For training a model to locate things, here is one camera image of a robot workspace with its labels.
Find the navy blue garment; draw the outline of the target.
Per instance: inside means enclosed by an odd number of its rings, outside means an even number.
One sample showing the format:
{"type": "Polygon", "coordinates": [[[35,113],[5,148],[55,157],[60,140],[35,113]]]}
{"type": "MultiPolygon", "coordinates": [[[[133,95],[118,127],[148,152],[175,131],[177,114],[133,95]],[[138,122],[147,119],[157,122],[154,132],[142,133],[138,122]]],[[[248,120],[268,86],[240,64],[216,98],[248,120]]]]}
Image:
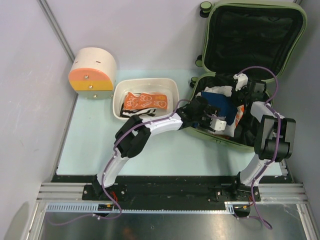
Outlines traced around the navy blue garment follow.
{"type": "Polygon", "coordinates": [[[227,125],[232,125],[235,121],[238,109],[233,104],[230,97],[220,93],[201,92],[201,96],[207,99],[208,104],[219,109],[217,116],[225,117],[227,125]]]}

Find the plain white garment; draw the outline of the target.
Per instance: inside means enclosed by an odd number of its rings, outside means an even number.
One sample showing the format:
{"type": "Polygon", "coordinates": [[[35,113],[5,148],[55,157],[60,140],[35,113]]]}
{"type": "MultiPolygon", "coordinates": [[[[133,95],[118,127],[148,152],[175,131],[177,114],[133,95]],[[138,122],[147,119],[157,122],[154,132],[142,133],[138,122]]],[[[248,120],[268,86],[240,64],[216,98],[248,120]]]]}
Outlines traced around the plain white garment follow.
{"type": "Polygon", "coordinates": [[[233,88],[231,86],[214,86],[214,87],[206,87],[204,90],[198,92],[195,96],[199,97],[201,92],[206,93],[214,93],[214,94],[221,94],[226,97],[231,97],[233,88]]]}

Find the white orange patterned cloth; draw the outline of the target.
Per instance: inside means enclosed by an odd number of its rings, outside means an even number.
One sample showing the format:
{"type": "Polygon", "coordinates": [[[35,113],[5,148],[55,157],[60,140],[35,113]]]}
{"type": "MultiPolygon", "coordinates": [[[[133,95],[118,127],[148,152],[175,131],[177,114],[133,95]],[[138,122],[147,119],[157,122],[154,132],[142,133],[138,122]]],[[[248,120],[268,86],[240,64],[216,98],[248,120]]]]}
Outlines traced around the white orange patterned cloth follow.
{"type": "Polygon", "coordinates": [[[244,115],[245,107],[244,105],[240,105],[237,107],[237,114],[234,118],[234,121],[231,125],[226,125],[224,130],[215,131],[214,135],[226,136],[226,137],[234,137],[235,129],[240,122],[241,118],[244,115]]]}

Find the white rectangular plastic basin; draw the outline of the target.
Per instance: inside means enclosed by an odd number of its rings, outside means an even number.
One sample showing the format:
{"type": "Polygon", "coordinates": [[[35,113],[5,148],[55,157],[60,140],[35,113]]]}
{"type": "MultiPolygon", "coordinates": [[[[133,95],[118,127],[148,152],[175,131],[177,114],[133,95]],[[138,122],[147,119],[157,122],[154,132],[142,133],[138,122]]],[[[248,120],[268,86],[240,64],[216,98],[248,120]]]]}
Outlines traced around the white rectangular plastic basin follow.
{"type": "Polygon", "coordinates": [[[176,82],[170,78],[138,78],[123,80],[117,84],[113,94],[112,110],[113,115],[121,121],[126,118],[121,116],[121,107],[124,103],[125,96],[129,93],[160,93],[167,96],[168,107],[166,111],[157,112],[156,117],[163,116],[171,112],[178,100],[179,90],[176,82]]]}

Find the green hard-shell suitcase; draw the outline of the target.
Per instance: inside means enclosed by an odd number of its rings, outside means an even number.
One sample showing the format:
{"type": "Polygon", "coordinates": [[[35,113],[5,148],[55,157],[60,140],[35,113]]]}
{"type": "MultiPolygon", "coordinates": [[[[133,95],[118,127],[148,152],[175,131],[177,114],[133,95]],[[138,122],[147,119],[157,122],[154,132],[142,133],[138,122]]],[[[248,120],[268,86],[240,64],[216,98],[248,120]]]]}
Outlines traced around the green hard-shell suitcase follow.
{"type": "MultiPolygon", "coordinates": [[[[202,54],[195,64],[204,69],[193,77],[192,97],[206,87],[235,86],[235,74],[243,72],[250,81],[273,82],[279,77],[307,26],[307,14],[293,2],[268,0],[220,0],[200,4],[207,20],[202,54]]],[[[222,143],[252,152],[259,121],[244,106],[234,137],[215,135],[195,125],[185,131],[199,139],[222,143]]]]}

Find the orange bunny pattern towel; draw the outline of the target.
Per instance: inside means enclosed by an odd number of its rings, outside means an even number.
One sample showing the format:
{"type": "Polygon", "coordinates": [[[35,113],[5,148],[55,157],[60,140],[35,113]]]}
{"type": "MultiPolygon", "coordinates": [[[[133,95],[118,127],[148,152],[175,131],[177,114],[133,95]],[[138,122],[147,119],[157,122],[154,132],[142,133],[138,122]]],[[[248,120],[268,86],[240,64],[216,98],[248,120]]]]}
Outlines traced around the orange bunny pattern towel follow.
{"type": "Polygon", "coordinates": [[[168,98],[162,93],[132,93],[124,98],[124,110],[142,110],[146,108],[167,109],[168,98]]]}

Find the black white striped garment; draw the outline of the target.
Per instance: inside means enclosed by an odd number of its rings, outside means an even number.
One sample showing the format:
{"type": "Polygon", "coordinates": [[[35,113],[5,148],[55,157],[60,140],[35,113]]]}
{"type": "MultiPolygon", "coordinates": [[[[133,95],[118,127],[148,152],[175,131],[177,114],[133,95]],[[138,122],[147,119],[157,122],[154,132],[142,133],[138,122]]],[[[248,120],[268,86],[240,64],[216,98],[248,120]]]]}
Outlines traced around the black white striped garment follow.
{"type": "Polygon", "coordinates": [[[120,117],[122,118],[130,118],[131,116],[147,116],[147,117],[154,117],[156,115],[155,108],[144,108],[144,109],[133,109],[133,110],[126,110],[124,109],[124,104],[122,104],[120,109],[120,117]]]}

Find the cream drawer box orange fronts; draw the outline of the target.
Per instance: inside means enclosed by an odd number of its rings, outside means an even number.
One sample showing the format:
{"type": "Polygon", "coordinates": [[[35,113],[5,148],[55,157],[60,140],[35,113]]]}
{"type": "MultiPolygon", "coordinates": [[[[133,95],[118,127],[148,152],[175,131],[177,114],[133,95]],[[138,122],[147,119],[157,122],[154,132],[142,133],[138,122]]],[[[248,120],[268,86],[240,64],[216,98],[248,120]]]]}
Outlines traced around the cream drawer box orange fronts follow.
{"type": "Polygon", "coordinates": [[[78,51],[68,74],[68,81],[81,97],[107,99],[115,88],[116,71],[116,60],[108,51],[98,47],[85,47],[78,51]]]}

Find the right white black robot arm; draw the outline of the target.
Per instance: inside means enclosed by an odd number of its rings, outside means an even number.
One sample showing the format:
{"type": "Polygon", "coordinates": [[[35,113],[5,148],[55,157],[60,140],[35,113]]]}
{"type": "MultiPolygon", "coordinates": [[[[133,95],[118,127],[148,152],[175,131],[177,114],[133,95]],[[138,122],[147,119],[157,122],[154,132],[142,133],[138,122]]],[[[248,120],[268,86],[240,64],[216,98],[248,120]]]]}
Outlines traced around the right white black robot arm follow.
{"type": "Polygon", "coordinates": [[[241,92],[239,99],[251,104],[250,114],[259,122],[253,146],[255,155],[247,167],[237,174],[230,188],[231,196],[237,201],[254,195],[254,189],[268,167],[290,158],[293,153],[296,121],[282,116],[271,104],[263,102],[266,89],[264,81],[252,80],[236,88],[241,92]]]}

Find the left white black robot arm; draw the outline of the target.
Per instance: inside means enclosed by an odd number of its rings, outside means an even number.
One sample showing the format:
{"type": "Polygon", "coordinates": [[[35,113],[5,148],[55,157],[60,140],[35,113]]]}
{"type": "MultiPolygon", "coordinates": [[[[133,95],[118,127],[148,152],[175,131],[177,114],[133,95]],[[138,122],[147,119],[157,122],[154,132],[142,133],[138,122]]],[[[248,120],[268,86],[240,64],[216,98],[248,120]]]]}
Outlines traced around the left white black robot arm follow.
{"type": "Polygon", "coordinates": [[[179,106],[179,100],[174,110],[166,115],[151,118],[131,116],[115,134],[112,155],[105,167],[92,180],[93,194],[100,200],[110,196],[111,186],[131,158],[139,155],[150,137],[169,131],[178,131],[188,127],[203,126],[210,131],[223,131],[227,122],[224,117],[218,117],[218,108],[209,105],[204,97],[185,100],[184,106],[179,106]]]}

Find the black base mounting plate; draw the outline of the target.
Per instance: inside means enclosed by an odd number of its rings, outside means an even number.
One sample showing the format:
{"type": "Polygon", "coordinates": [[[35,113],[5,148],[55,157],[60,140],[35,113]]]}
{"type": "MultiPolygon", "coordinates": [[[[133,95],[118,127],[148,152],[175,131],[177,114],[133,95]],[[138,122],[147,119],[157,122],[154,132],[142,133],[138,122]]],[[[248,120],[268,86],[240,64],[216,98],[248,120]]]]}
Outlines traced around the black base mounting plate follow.
{"type": "Polygon", "coordinates": [[[84,190],[98,201],[108,205],[116,201],[129,211],[216,211],[225,208],[225,202],[261,201],[259,186],[254,195],[239,199],[233,194],[235,176],[118,176],[102,198],[93,189],[95,175],[55,175],[53,183],[84,183],[84,190]]]}

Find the aluminium frame rail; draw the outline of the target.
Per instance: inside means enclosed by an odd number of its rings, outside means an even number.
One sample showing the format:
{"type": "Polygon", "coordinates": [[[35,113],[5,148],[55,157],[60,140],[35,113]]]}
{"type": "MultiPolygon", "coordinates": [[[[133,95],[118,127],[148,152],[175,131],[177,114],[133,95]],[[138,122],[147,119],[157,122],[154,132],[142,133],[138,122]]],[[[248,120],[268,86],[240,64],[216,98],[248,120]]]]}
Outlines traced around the aluminium frame rail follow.
{"type": "MultiPolygon", "coordinates": [[[[36,197],[38,202],[98,203],[85,191],[84,183],[42,183],[36,197]]],[[[261,204],[307,204],[309,202],[302,183],[262,183],[258,186],[261,204]]]]}

